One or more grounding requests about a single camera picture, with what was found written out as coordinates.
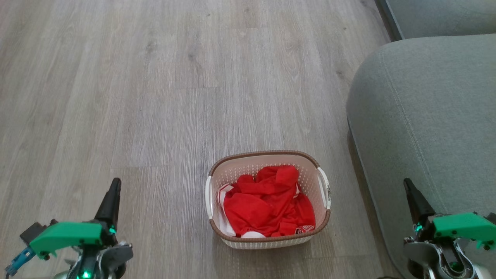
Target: brown basket rim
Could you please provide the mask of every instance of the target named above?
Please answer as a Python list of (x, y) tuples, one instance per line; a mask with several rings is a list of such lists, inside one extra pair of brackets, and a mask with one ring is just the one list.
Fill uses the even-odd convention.
[(301, 151), (296, 151), (296, 150), (272, 150), (272, 151), (257, 151), (257, 152), (248, 152), (248, 153), (241, 153), (237, 155), (231, 155), (224, 157), (212, 166), (210, 169), (210, 172), (208, 173), (208, 176), (212, 176), (214, 171), (224, 162), (227, 162), (229, 160), (234, 160), (234, 159), (239, 159), (239, 158), (245, 158), (245, 157), (255, 157), (255, 156), (263, 156), (263, 155), (298, 155), (301, 157), (305, 157), (306, 159), (310, 160), (316, 168), (319, 168), (319, 164), (317, 161), (310, 155), (301, 152)]
[[(257, 152), (248, 152), (248, 153), (242, 153), (238, 155), (232, 155), (232, 156), (227, 156), (224, 157), (220, 160), (218, 160), (210, 169), (210, 172), (208, 173), (209, 176), (212, 176), (215, 170), (224, 162), (233, 160), (233, 159), (239, 159), (239, 158), (244, 158), (244, 157), (253, 157), (253, 156), (261, 156), (261, 155), (298, 155), (305, 157), (306, 159), (310, 160), (316, 168), (319, 168), (319, 164), (317, 161), (310, 155), (301, 152), (301, 151), (296, 151), (296, 150), (273, 150), (273, 151), (257, 151)], [(248, 243), (256, 243), (256, 242), (274, 242), (274, 241), (286, 241), (286, 240), (293, 240), (293, 239), (298, 239), (298, 238), (303, 238), (307, 236), (313, 236), (320, 231), (322, 231), (327, 223), (329, 222), (329, 219), (331, 217), (331, 210), (327, 209), (325, 212), (325, 218), (322, 224), (320, 224), (319, 227), (317, 227), (313, 231), (305, 232), (305, 233), (299, 233), (299, 234), (294, 234), (294, 235), (287, 235), (287, 236), (278, 236), (278, 237), (266, 237), (266, 238), (240, 238), (240, 237), (234, 237), (234, 236), (227, 236), (220, 229), (215, 225), (215, 222), (212, 219), (210, 219), (210, 226), (214, 230), (214, 232), (220, 236), (222, 239), (227, 240), (229, 242), (248, 242)]]

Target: wooden floor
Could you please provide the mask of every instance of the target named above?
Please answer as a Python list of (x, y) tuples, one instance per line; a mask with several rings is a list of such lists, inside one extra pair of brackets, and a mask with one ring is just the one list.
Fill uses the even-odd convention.
[[(394, 275), (345, 115), (387, 42), (373, 0), (0, 0), (0, 268), (33, 222), (91, 219), (118, 176), (125, 278)], [(233, 250), (209, 227), (207, 172), (267, 149), (317, 159), (331, 220), (300, 246)]]

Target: white cloth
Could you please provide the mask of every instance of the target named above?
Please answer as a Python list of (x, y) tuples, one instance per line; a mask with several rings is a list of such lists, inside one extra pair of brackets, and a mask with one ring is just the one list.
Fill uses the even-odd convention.
[[(229, 220), (226, 217), (226, 214), (224, 213), (224, 199), (226, 198), (227, 192), (232, 190), (234, 187), (231, 186), (229, 183), (225, 184), (219, 190), (217, 191), (217, 202), (220, 204), (222, 211), (220, 212), (219, 216), (219, 229), (220, 231), (227, 235), (227, 236), (236, 236), (236, 233), (234, 232), (233, 227), (231, 226), (231, 223), (229, 223)], [(293, 197), (296, 198), (298, 194), (300, 193), (300, 189), (298, 185), (296, 185), (296, 194)], [(264, 238), (265, 235), (256, 232), (256, 231), (249, 231), (246, 232), (241, 236), (241, 238)]]

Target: robotic arm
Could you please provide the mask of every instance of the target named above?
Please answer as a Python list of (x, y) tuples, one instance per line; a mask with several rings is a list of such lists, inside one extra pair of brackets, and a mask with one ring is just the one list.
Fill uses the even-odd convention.
[(420, 279), (491, 279), (463, 250), (470, 241), (477, 241), (477, 248), (486, 251), (496, 249), (496, 214), (436, 214), (409, 178), (403, 185), (414, 230), (414, 236), (405, 238), (403, 245), (410, 273)]
[(132, 245), (117, 242), (117, 219), (121, 199), (121, 180), (114, 178), (110, 189), (93, 220), (88, 222), (57, 222), (49, 226), (36, 222), (21, 233), (27, 247), (5, 269), (6, 278), (38, 256), (49, 260), (56, 250), (72, 247), (79, 253), (77, 261), (68, 261), (70, 269), (54, 279), (119, 279), (126, 270), (126, 262), (133, 257)]

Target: blue connector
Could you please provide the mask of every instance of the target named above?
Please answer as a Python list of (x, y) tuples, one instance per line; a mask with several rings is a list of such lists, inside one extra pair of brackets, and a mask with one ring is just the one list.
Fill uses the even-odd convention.
[(5, 271), (7, 271), (10, 276), (14, 276), (19, 268), (29, 262), (29, 260), (31, 260), (34, 256), (36, 256), (36, 253), (33, 249), (29, 246), (26, 247), (26, 249), (22, 250), (22, 252), (12, 260), (12, 264), (9, 265)]

